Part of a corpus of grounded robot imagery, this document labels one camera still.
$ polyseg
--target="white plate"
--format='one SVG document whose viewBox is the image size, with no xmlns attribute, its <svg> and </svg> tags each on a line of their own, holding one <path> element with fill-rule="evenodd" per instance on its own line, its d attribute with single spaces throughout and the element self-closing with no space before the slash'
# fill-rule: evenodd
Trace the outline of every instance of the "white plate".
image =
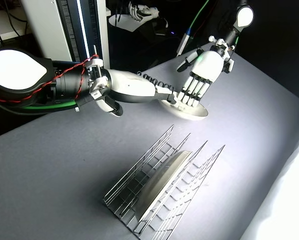
<svg viewBox="0 0 299 240">
<path fill-rule="evenodd" d="M 191 157 L 191 151 L 180 151 L 168 159 L 157 169 L 155 174 L 145 184 L 135 206 L 135 216 L 142 221 L 162 197 Z"/>
<path fill-rule="evenodd" d="M 177 101 L 175 104 L 170 104 L 166 100 L 160 101 L 162 106 L 170 113 L 176 115 L 179 118 L 192 121 L 202 120 L 209 114 L 207 109 L 200 103 L 196 107 L 188 106 L 187 104 L 182 103 L 177 99 L 178 94 L 178 92 L 174 92 Z"/>
</svg>

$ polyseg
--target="green wire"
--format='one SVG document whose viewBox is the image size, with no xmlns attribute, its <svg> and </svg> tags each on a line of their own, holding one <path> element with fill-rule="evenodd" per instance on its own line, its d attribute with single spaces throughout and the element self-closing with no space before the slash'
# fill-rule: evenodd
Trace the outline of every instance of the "green wire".
<svg viewBox="0 0 299 240">
<path fill-rule="evenodd" d="M 194 22 L 196 21 L 196 19 L 198 18 L 198 16 L 200 15 L 201 11 L 203 10 L 203 8 L 205 8 L 206 4 L 208 4 L 209 0 L 207 0 L 205 2 L 205 4 L 201 7 L 201 9 L 198 11 L 198 13 L 196 14 L 194 20 L 191 22 L 191 25 L 189 26 L 189 29 L 191 29 L 194 25 Z"/>
<path fill-rule="evenodd" d="M 74 106 L 76 105 L 75 101 L 68 101 L 68 102 L 64 102 L 64 103 L 59 103 L 59 104 L 54 104 L 54 105 L 50 105 L 50 106 L 25 106 L 23 107 L 23 109 L 58 109 L 58 108 L 64 108 L 64 107 L 70 107 L 70 106 Z"/>
</svg>

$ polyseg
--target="red wire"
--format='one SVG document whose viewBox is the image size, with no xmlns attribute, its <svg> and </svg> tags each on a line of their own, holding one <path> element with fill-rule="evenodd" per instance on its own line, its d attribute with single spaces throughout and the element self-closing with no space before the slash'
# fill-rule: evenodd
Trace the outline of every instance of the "red wire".
<svg viewBox="0 0 299 240">
<path fill-rule="evenodd" d="M 82 90 L 82 83 L 83 83 L 83 74 L 85 72 L 85 67 L 84 67 L 84 64 L 91 60 L 92 58 L 95 58 L 95 57 L 98 57 L 97 54 L 94 54 L 92 56 L 90 56 L 89 58 L 85 59 L 84 61 L 78 63 L 78 64 L 75 64 L 74 66 L 64 70 L 61 74 L 55 76 L 51 81 L 48 81 L 46 83 L 44 83 L 39 89 L 36 89 L 35 91 L 33 91 L 29 96 L 26 96 L 24 98 L 22 98 L 21 100 L 4 100 L 4 99 L 0 99 L 0 102 L 1 103 L 16 103 L 16 104 L 19 104 L 21 103 L 22 101 L 24 100 L 27 100 L 27 99 L 30 99 L 31 97 L 33 97 L 35 94 L 37 94 L 38 92 L 40 92 L 44 87 L 46 87 L 47 85 L 50 85 L 53 81 L 55 81 L 56 79 L 60 78 L 61 76 L 63 76 L 65 73 L 67 73 L 68 71 L 71 71 L 73 70 L 74 68 L 78 67 L 78 66 L 81 66 L 83 65 L 83 70 L 82 70 L 82 73 L 81 73 L 81 77 L 80 77 L 80 84 L 79 84 L 79 89 L 77 91 L 77 94 L 76 94 L 76 97 L 75 99 L 78 98 L 81 90 Z"/>
<path fill-rule="evenodd" d="M 213 12 L 214 8 L 217 5 L 218 0 L 215 1 L 213 7 L 210 9 L 209 13 L 207 14 L 206 18 L 204 19 L 204 21 L 202 22 L 202 24 L 199 26 L 199 28 L 196 30 L 196 32 L 193 35 L 193 38 L 195 37 L 195 35 L 198 33 L 198 31 L 201 29 L 201 27 L 203 27 L 204 23 L 206 22 L 206 20 L 209 18 L 209 16 L 211 15 L 211 13 Z"/>
</svg>

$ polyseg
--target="gray table surface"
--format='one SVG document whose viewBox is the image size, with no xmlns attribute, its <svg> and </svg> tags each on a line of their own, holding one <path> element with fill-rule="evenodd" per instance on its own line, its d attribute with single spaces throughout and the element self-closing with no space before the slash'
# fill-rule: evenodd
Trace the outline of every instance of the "gray table surface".
<svg viewBox="0 0 299 240">
<path fill-rule="evenodd" d="M 179 90 L 189 74 L 175 71 L 183 59 L 147 73 Z M 171 239 L 239 239 L 299 140 L 299 99 L 233 59 L 232 73 L 202 99 L 202 121 L 177 118 L 158 102 L 123 103 L 116 118 L 91 102 L 0 136 L 0 240 L 136 239 L 102 197 L 172 124 L 174 145 L 192 133 L 185 150 L 209 140 L 201 158 L 226 146 Z"/>
</svg>

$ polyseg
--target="dish rack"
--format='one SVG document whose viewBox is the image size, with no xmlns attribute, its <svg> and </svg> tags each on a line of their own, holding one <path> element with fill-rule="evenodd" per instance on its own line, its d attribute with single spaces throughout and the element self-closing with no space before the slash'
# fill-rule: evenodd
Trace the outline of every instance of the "dish rack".
<svg viewBox="0 0 299 240">
<path fill-rule="evenodd" d="M 169 144 L 172 125 L 134 166 L 104 196 L 105 205 L 140 240 L 167 240 L 177 227 L 188 205 L 205 177 L 221 154 L 222 146 L 208 160 L 200 161 L 197 155 L 207 141 L 188 159 L 187 164 L 140 222 L 135 215 L 135 203 L 143 186 L 160 165 L 177 153 L 190 134 L 177 146 Z"/>
</svg>

